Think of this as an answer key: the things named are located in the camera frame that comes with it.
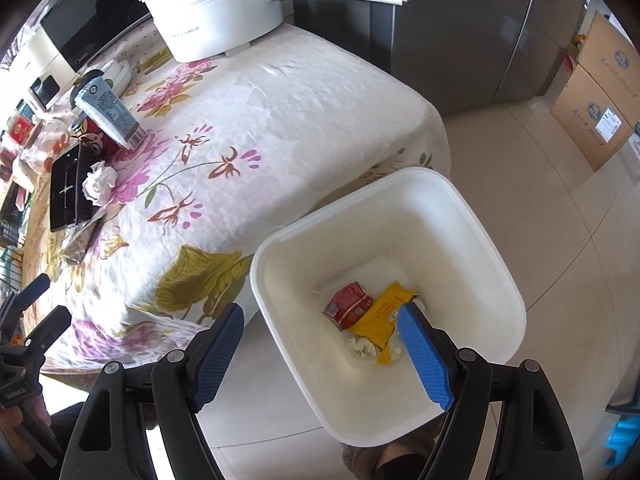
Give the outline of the person left hand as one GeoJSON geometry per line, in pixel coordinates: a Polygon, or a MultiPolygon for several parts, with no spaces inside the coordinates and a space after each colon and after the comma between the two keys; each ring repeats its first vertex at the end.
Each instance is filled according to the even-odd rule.
{"type": "MultiPolygon", "coordinates": [[[[44,426],[51,426],[51,416],[47,411],[46,402],[42,396],[35,396],[26,402],[26,408],[36,419],[43,423],[44,426]]],[[[12,408],[2,408],[0,410],[0,426],[1,432],[9,442],[10,447],[22,463],[28,463],[33,460],[36,453],[32,446],[21,437],[16,428],[23,423],[23,412],[19,406],[12,408]]]]}

